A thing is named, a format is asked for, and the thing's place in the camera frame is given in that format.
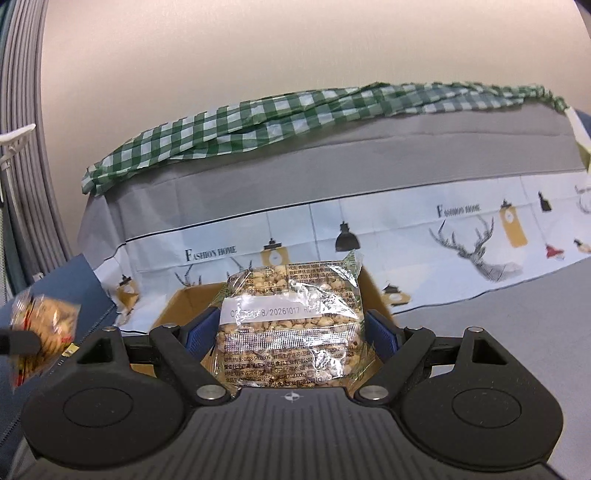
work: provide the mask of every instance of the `green checkered cloth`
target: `green checkered cloth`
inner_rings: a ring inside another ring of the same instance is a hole
[[[82,192],[103,194],[116,183],[183,160],[247,152],[294,135],[351,120],[402,113],[492,110],[526,99],[567,108],[541,85],[499,87],[481,83],[372,83],[365,87],[309,90],[224,106],[162,124],[128,140],[86,170]]]

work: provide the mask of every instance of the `deer antlers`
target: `deer antlers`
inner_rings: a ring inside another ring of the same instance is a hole
[[[484,224],[484,236],[482,236],[480,234],[480,232],[478,231],[478,228],[476,228],[476,234],[478,235],[478,241],[474,244],[474,253],[478,253],[481,249],[482,246],[488,242],[491,237],[492,237],[492,231],[495,228],[495,218],[491,218],[491,228],[488,228],[488,223],[485,222],[484,218],[482,218],[480,215],[478,216],[478,219]]]
[[[452,241],[451,242],[443,236],[443,226],[445,225],[445,220],[441,224],[441,227],[439,227],[439,230],[437,231],[437,236],[435,236],[435,234],[433,233],[433,231],[431,229],[429,229],[429,233],[431,234],[433,239],[442,247],[455,250],[455,251],[457,251],[458,255],[460,255],[461,257],[467,258],[467,257],[470,257],[471,255],[478,254],[481,252],[484,244],[491,239],[492,232],[495,227],[495,219],[494,218],[491,220],[491,227],[490,228],[488,226],[488,223],[486,223],[486,221],[481,216],[478,216],[478,218],[484,224],[485,230],[484,230],[484,235],[482,235],[480,233],[480,230],[478,230],[478,228],[476,229],[476,234],[478,236],[478,240],[474,244],[474,251],[472,253],[469,253],[463,245],[458,244],[456,242],[455,232],[452,232]]]
[[[456,242],[456,234],[454,232],[452,232],[452,241],[450,242],[447,238],[445,238],[443,236],[443,225],[445,225],[445,220],[443,221],[443,223],[441,224],[441,227],[439,227],[439,230],[437,231],[437,236],[435,236],[435,234],[433,233],[433,230],[429,229],[429,233],[431,234],[431,236],[433,237],[433,239],[442,247],[445,248],[450,248],[452,250],[456,250],[458,252],[459,255],[462,256],[468,256],[470,255],[467,251],[466,248],[464,248],[463,245],[459,245]]]
[[[177,280],[179,282],[182,283],[183,286],[185,287],[192,287],[193,285],[195,285],[194,282],[191,281],[191,278],[189,277],[189,272],[191,271],[191,269],[193,268],[194,264],[189,265],[189,268],[187,269],[187,271],[185,272],[185,279],[184,281],[181,280],[181,277],[178,276],[178,273],[174,273],[174,275],[177,277]],[[199,275],[199,284],[201,285],[201,275]]]

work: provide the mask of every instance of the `printed label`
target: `printed label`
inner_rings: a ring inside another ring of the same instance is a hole
[[[304,303],[296,292],[269,296],[240,295],[222,303],[220,325],[226,323],[273,322],[322,316],[322,302]]]

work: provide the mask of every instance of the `snack bag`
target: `snack bag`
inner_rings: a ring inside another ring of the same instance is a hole
[[[41,350],[33,356],[12,358],[12,388],[48,370],[73,342],[79,306],[45,295],[19,294],[12,305],[11,328],[31,330],[41,340]]]
[[[214,372],[251,387],[351,387],[367,365],[360,265],[343,261],[267,266],[228,279]]]

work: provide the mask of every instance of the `round joint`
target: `round joint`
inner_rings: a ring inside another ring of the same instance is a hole
[[[383,400],[388,396],[388,390],[379,385],[367,385],[359,389],[359,395],[366,400]]]
[[[204,385],[197,389],[197,396],[204,400],[218,400],[226,394],[221,385]]]

